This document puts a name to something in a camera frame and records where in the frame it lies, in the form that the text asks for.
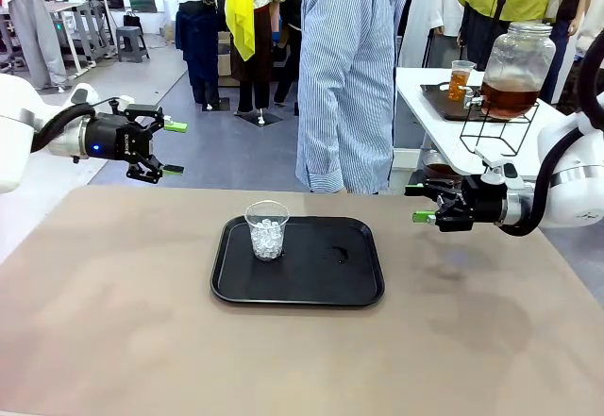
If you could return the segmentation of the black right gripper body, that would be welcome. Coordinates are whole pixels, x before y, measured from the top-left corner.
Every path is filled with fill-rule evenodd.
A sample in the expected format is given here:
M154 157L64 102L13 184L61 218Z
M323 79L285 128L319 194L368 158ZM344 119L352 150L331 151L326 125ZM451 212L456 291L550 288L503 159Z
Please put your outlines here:
M465 203L464 229L472 229L475 223L495 224L501 220L506 201L506 184L485 183L480 175L468 175L461 183L461 195Z

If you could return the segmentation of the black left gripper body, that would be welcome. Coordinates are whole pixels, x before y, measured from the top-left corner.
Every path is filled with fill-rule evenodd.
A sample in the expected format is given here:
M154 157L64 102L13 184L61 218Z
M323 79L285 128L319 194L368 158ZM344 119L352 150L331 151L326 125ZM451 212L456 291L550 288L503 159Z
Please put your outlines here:
M152 156L153 134L124 116L99 114L86 126L86 154L125 162Z

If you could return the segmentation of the tall clear iced cup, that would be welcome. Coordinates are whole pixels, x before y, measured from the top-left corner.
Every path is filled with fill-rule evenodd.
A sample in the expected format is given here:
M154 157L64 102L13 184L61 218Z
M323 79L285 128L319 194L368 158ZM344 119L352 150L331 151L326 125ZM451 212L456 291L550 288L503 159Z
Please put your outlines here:
M451 77L449 80L448 98L452 101L461 101L465 96L470 74L476 64L468 60L453 60L451 63Z

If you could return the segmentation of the short clear iced cup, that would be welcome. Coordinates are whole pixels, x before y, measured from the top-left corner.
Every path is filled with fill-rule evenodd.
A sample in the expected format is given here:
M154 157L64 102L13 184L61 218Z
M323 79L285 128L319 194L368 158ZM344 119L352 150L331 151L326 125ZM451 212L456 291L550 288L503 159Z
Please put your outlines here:
M289 210L277 201L263 200L249 206L244 214L254 255L259 260L279 258L283 250Z

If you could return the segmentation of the person's right forearm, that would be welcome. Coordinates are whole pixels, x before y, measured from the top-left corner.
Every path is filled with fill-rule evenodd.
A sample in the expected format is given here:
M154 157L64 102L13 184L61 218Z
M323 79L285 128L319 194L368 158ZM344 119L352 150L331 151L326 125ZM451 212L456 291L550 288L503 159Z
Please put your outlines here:
M334 91L320 83L299 83L296 176L312 192L344 191Z

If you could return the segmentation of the bowl with brown liquid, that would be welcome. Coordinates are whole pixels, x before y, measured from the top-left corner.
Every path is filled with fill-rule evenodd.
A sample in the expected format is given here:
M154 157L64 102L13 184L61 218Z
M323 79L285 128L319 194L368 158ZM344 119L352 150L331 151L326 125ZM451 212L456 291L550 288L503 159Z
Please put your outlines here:
M446 162L445 157L436 150L429 150L421 158L422 169L427 178L450 180L456 185L462 181L462 176L455 172Z

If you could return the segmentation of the grey plastic stool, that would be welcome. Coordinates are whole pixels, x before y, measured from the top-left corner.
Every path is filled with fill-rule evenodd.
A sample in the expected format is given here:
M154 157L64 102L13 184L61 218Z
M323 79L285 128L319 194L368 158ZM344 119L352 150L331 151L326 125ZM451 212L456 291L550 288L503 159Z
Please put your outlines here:
M116 29L116 46L120 62L142 63L150 58L142 30L137 26L120 26Z

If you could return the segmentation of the mannequin white shirt navy trousers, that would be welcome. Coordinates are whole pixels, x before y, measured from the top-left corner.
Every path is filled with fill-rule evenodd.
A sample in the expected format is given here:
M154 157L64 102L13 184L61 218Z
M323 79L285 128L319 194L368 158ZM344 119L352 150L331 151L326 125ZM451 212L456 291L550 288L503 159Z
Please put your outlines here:
M194 102L203 110L217 110L221 104L217 0L179 0L175 44L188 67Z

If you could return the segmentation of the white standing desk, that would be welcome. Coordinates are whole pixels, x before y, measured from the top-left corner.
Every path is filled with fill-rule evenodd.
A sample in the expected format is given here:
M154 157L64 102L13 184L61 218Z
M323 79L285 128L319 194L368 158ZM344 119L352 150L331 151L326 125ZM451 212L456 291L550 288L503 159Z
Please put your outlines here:
M51 1L47 9L69 80L84 75L99 60L117 55L115 24L108 0Z

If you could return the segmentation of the mannequin with yellow cape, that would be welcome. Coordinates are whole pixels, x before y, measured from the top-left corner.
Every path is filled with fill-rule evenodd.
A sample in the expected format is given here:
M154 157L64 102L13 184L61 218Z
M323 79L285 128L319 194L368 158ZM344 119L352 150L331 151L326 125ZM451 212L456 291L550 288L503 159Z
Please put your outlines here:
M258 127L280 119L268 112L273 69L273 16L284 0L225 0L231 76L239 83L235 115Z

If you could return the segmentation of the glass tea dispenser jar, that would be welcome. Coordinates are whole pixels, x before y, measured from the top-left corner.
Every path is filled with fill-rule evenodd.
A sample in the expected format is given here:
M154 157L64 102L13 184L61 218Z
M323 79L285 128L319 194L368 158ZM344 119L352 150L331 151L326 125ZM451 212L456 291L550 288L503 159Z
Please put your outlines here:
M506 32L498 24L466 29L467 57L483 73L480 104L466 107L468 119L515 121L533 109L556 53L551 32L551 25L535 21L512 22Z

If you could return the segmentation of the person in striped shirt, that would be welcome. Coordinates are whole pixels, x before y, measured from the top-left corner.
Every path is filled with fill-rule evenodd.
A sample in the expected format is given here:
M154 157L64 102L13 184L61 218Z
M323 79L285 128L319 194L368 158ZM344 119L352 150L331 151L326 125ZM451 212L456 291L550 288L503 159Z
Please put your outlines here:
M331 88L344 191L388 187L394 159L396 38L406 0L302 0L298 79Z

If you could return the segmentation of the mannequin in black trousers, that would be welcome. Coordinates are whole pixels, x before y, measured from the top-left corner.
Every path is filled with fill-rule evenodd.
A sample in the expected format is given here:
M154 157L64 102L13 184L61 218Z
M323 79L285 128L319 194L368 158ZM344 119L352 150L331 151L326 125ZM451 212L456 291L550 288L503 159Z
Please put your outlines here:
M288 30L287 44L290 46L290 54L287 57L274 96L274 102L278 106L284 105L293 82L298 78L302 40L300 5L301 0L285 0L281 4L281 18Z

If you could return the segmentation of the black plastic serving tray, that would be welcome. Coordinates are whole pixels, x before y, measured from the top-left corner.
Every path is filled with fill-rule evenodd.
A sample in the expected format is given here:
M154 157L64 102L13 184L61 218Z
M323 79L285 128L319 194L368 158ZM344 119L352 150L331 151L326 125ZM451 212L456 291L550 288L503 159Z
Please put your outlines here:
M233 305L366 308L385 291L373 233L345 217L293 217L282 254L255 257L243 216L229 220L219 240L210 288Z

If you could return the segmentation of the mannequin in white coat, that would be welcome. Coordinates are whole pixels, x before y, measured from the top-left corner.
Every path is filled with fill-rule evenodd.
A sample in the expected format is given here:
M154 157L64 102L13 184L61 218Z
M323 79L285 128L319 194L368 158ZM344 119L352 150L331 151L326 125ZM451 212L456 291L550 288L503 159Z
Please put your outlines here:
M458 35L462 17L458 0L411 0L398 65L448 68L461 59Z

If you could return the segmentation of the mannequin in beige top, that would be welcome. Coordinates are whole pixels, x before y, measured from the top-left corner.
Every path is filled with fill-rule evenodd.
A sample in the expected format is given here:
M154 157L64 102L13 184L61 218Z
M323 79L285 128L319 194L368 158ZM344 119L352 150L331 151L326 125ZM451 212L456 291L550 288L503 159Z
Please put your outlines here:
M576 55L572 70L578 76L580 65L594 39L604 30L604 0L586 0L582 24L576 42Z

